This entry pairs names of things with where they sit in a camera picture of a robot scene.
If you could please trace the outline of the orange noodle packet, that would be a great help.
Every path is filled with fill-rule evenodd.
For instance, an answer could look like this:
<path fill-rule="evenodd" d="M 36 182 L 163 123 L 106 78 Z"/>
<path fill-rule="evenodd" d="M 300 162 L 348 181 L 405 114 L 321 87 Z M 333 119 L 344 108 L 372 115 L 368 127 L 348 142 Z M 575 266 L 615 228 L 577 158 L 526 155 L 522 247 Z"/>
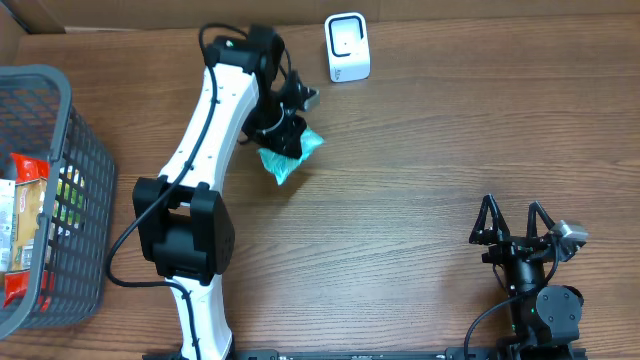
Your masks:
<path fill-rule="evenodd" d="M 4 276 L 3 307 L 22 299 L 28 290 L 34 264 L 38 216 L 43 212 L 50 166 L 46 161 L 11 153 L 16 169 L 14 195 L 14 234 L 11 240 L 9 271 Z"/>

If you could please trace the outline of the grey plastic basket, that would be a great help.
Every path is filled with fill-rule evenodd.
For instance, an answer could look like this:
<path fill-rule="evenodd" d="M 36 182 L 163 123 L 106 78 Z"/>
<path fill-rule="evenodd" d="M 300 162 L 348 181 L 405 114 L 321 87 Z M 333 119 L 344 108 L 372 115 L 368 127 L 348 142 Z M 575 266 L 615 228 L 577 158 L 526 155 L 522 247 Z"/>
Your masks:
<path fill-rule="evenodd" d="M 15 179 L 12 154 L 47 162 L 50 173 L 23 297 L 1 309 L 1 335 L 77 324 L 103 300 L 117 187 L 109 150 L 76 111 L 66 76 L 48 65 L 1 69 L 1 176 Z"/>

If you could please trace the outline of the white barcode scanner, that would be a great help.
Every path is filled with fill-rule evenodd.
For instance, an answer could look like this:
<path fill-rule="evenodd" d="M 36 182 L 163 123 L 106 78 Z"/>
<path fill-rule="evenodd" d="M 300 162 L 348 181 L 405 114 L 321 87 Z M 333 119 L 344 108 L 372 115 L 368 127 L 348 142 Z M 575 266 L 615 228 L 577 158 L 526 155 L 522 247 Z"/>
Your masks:
<path fill-rule="evenodd" d="M 324 23 L 329 76 L 334 83 L 369 77 L 371 55 L 367 24 L 359 12 L 329 16 Z"/>

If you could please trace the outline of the teal snack packet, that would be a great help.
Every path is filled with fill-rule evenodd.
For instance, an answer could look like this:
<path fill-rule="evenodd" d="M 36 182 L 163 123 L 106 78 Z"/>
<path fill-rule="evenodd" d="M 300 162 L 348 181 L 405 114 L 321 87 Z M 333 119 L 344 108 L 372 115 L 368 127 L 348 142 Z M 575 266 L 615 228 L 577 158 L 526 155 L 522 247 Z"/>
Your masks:
<path fill-rule="evenodd" d="M 299 159 L 292 159 L 266 148 L 258 149 L 257 153 L 264 169 L 275 177 L 278 185 L 283 185 L 287 178 L 324 143 L 323 137 L 307 127 L 300 137 L 302 153 Z"/>

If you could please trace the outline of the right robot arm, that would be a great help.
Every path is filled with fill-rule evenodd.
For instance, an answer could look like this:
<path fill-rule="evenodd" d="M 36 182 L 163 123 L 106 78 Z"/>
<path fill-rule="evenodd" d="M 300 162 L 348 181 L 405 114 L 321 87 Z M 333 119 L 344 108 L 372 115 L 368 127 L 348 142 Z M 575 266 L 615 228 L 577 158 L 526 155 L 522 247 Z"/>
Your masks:
<path fill-rule="evenodd" d="M 493 195 L 483 197 L 469 242 L 488 250 L 482 261 L 493 271 L 506 299 L 481 313 L 469 326 L 462 347 L 465 359 L 584 359 L 572 343 L 580 337 L 584 297 L 567 285 L 553 285 L 559 264 L 583 248 L 589 233 L 578 222 L 554 221 L 537 201 L 527 213 L 526 234 L 513 235 Z M 477 326 L 497 311 L 510 312 L 513 334 L 493 348 L 471 347 Z"/>

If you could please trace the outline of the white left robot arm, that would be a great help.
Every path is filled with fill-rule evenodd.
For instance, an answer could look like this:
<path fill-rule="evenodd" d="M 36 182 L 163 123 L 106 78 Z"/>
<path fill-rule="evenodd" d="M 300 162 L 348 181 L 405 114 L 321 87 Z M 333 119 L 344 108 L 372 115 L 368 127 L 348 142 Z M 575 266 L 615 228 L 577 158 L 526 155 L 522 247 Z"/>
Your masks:
<path fill-rule="evenodd" d="M 137 180 L 135 219 L 157 287 L 170 289 L 178 308 L 181 348 L 175 359 L 230 359 L 234 335 L 225 318 L 222 275 L 228 268 L 235 229 L 223 201 L 226 172 L 241 134 L 283 161 L 305 155 L 309 127 L 303 118 L 317 90 L 293 70 L 282 37 L 269 26 L 247 31 L 227 26 L 206 42 L 199 100 L 169 161 L 154 178 Z"/>

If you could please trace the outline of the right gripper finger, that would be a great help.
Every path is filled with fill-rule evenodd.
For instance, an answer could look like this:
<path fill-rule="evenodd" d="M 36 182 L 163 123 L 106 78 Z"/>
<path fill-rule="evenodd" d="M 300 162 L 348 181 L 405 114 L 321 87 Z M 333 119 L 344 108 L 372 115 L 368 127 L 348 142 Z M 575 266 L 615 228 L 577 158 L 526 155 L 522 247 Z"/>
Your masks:
<path fill-rule="evenodd" d="M 478 217 L 469 236 L 470 244 L 493 245 L 506 241 L 510 230 L 492 194 L 483 197 Z"/>
<path fill-rule="evenodd" d="M 555 226 L 555 222 L 551 219 L 540 202 L 534 201 L 529 205 L 528 209 L 526 227 L 527 238 L 536 238 L 538 236 L 537 219 L 540 219 L 548 230 L 551 230 Z"/>

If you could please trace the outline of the white conditioner tube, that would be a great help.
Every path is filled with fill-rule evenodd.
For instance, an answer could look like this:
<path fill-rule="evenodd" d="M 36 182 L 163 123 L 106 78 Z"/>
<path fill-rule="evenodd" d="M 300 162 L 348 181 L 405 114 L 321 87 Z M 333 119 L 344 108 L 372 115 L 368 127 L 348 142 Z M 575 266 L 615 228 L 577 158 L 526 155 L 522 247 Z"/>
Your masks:
<path fill-rule="evenodd" d="M 13 215 L 15 205 L 15 182 L 2 179 L 0 183 L 0 271 L 6 273 L 10 266 Z"/>

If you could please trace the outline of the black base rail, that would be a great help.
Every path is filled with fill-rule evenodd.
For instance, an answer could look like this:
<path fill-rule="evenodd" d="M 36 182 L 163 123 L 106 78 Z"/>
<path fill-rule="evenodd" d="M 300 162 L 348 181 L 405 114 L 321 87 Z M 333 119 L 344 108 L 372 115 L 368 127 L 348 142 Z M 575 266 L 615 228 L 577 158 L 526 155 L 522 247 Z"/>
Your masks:
<path fill-rule="evenodd" d="M 462 347 L 449 347 L 442 351 L 391 352 L 278 352 L 276 350 L 236 350 L 235 360 L 498 360 L 507 359 L 494 348 L 476 347 L 464 356 Z"/>

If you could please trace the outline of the green tea packet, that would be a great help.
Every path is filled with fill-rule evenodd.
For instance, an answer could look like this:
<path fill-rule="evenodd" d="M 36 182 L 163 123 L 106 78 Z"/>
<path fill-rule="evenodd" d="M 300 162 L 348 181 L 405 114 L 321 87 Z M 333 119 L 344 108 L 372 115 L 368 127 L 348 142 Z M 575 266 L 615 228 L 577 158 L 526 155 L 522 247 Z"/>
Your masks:
<path fill-rule="evenodd" d="M 86 208 L 86 200 L 82 192 L 85 188 L 84 176 L 72 165 L 61 169 L 60 175 L 56 195 L 62 197 L 63 203 L 55 201 L 53 217 L 67 226 L 80 229 L 85 223 L 80 213 L 81 209 Z"/>

